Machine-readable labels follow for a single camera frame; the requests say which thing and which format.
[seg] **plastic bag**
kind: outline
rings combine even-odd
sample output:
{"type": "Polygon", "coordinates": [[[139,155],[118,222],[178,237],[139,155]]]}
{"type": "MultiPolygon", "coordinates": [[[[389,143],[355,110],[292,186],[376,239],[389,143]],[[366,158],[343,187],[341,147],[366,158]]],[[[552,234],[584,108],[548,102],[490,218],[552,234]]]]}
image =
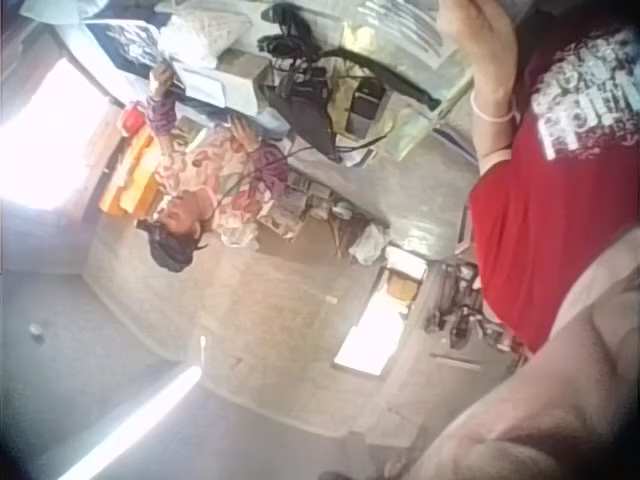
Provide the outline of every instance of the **plastic bag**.
{"type": "Polygon", "coordinates": [[[360,238],[351,245],[349,253],[362,265],[368,267],[380,257],[387,243],[389,243],[389,233],[381,226],[370,223],[360,238]]]}
{"type": "Polygon", "coordinates": [[[215,68],[217,57],[251,28],[238,13],[178,8],[160,30],[160,49],[190,66],[215,68]]]}

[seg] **skin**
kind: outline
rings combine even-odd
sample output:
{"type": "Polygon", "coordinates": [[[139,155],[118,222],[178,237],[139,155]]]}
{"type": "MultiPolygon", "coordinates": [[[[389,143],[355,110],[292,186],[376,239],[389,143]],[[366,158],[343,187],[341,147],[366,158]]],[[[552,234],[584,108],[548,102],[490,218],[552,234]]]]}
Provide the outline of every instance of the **skin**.
{"type": "MultiPolygon", "coordinates": [[[[480,110],[507,114],[517,46],[499,3],[440,0],[439,24],[471,62],[480,110]]],[[[513,125],[475,116],[473,136],[482,163],[509,147],[513,125]]],[[[638,272],[585,305],[523,369],[463,413],[407,478],[568,478],[610,444],[637,404],[638,272]]]]}
{"type": "MultiPolygon", "coordinates": [[[[155,100],[161,100],[173,83],[173,71],[167,64],[159,64],[149,75],[149,95],[155,100]]],[[[229,128],[232,135],[251,153],[260,146],[260,139],[243,118],[231,117],[229,128]]],[[[163,155],[171,156],[173,141],[171,136],[156,137],[163,155]]],[[[176,235],[198,234],[198,225],[213,214],[214,206],[211,198],[204,190],[182,191],[173,196],[165,209],[158,212],[157,221],[162,223],[167,231],[176,235]]]]}

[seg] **white bracelet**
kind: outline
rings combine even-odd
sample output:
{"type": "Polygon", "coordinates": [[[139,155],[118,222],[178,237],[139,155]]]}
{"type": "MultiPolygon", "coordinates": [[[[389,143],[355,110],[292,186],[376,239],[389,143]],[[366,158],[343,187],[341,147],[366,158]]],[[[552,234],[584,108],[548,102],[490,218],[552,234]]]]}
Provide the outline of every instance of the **white bracelet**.
{"type": "Polygon", "coordinates": [[[515,105],[513,105],[513,103],[511,104],[511,111],[507,115],[505,115],[504,117],[491,117],[491,116],[487,115],[486,113],[483,113],[482,111],[480,111],[480,109],[478,108],[478,105],[476,104],[476,91],[475,91],[475,89],[471,92],[470,100],[471,100],[471,108],[473,109],[473,113],[478,115],[481,119],[483,119],[483,120],[485,120],[487,122],[490,122],[490,123],[508,122],[516,114],[516,107],[515,107],[515,105]]]}

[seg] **floral shirt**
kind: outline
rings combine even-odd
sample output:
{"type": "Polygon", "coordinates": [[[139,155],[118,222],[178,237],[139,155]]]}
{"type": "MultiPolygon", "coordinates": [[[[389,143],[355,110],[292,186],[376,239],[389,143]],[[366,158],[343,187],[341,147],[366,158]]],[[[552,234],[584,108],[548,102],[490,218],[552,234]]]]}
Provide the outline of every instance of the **floral shirt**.
{"type": "Polygon", "coordinates": [[[163,156],[156,177],[170,194],[206,188],[215,212],[209,227],[230,246],[245,246],[257,234],[255,220],[281,195],[287,162],[275,146],[262,142],[248,152],[223,125],[215,125],[193,150],[175,126],[175,101],[149,99],[147,119],[156,136],[173,139],[173,153],[163,156]]]}

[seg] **black hair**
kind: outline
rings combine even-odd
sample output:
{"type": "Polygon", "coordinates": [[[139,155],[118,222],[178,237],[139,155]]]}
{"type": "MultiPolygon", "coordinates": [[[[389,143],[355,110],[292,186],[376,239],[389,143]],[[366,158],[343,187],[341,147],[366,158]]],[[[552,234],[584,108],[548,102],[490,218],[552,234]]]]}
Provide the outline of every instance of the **black hair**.
{"type": "Polygon", "coordinates": [[[193,252],[200,250],[200,237],[176,235],[159,222],[138,220],[136,228],[149,235],[151,258],[162,268],[180,273],[193,263],[193,252]]]}

